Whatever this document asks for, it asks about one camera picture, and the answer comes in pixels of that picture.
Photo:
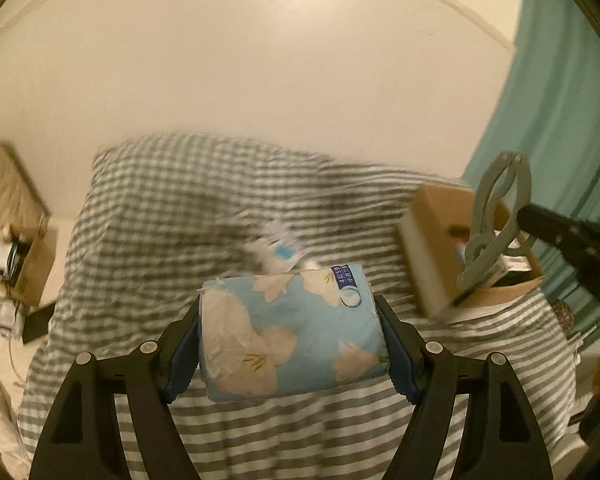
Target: open cardboard box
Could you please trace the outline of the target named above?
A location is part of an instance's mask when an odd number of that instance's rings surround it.
[[[31,242],[29,253],[24,259],[22,270],[10,296],[17,301],[35,309],[40,304],[40,297],[45,288],[46,279],[54,264],[54,254],[43,240],[44,231],[37,228],[10,226],[13,238],[23,235]],[[0,281],[0,290],[7,293],[6,287]]]
[[[468,229],[473,212],[474,192],[471,189],[422,184],[398,224],[421,307],[434,319],[449,322],[495,314],[533,290],[542,280],[540,263],[533,253],[529,253],[526,257],[532,269],[531,279],[511,286],[476,288],[468,297],[462,298],[456,278],[463,266],[450,230]],[[500,202],[494,226],[500,230],[508,219],[509,211]]]

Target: gray plaid blanket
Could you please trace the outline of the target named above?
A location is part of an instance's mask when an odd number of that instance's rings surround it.
[[[506,354],[551,449],[567,425],[574,363],[542,294],[450,326],[416,312],[395,226],[423,180],[440,179],[196,135],[133,140],[99,154],[48,343],[27,375],[18,423],[28,451],[78,353],[128,353],[183,316],[204,280],[257,273],[242,245],[271,219],[289,225],[325,266],[362,263],[373,292],[424,339],[466,356]],[[125,397],[117,402],[132,476],[146,478]],[[451,475],[466,406],[458,397],[438,478]],[[213,404],[197,374],[170,409],[203,480],[380,478],[413,411],[386,376]]]

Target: pillow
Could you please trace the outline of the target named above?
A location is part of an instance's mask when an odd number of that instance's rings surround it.
[[[0,458],[14,480],[26,480],[31,460],[24,448],[20,433],[11,420],[9,403],[0,386]]]
[[[38,227],[44,218],[43,207],[34,199],[7,150],[0,145],[0,229],[5,224]]]

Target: tissue packet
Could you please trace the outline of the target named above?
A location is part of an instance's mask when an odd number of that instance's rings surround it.
[[[358,264],[205,282],[200,313],[202,378],[216,402],[323,390],[388,369]]]

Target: gray striped bedsheet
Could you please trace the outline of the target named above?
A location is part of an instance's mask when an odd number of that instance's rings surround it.
[[[148,137],[97,155],[48,343],[27,375],[18,416],[27,450],[78,353],[125,354],[181,317],[204,280],[258,272],[242,245],[271,219],[324,265],[362,263],[373,292],[424,339],[465,356],[507,355],[551,450],[573,403],[574,361],[543,295],[447,326],[416,311],[395,226],[425,180],[443,179],[198,135]],[[132,477],[146,478],[125,397],[116,402]],[[466,405],[457,398],[437,478],[451,475]],[[213,404],[198,374],[170,409],[203,480],[381,478],[413,411],[386,376]]]

